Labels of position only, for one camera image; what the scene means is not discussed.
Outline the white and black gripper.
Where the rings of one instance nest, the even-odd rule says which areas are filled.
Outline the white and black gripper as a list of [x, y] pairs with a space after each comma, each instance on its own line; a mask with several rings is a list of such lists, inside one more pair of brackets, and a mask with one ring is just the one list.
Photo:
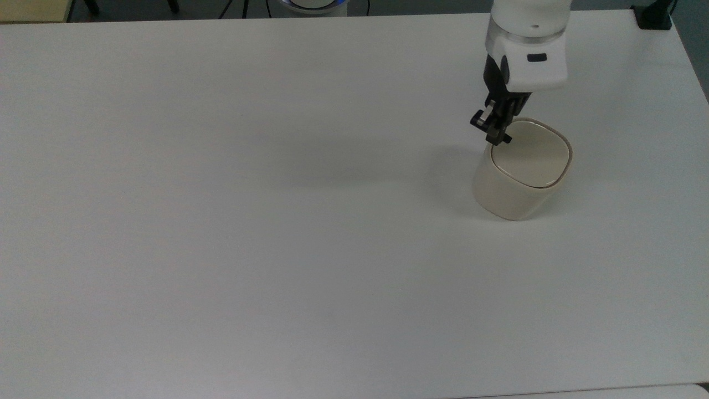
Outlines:
[[559, 88], [567, 81], [566, 44], [565, 34], [486, 38], [484, 83], [489, 95], [486, 108], [478, 110], [469, 123], [486, 133], [489, 143], [510, 143], [507, 127], [521, 113], [530, 94]]

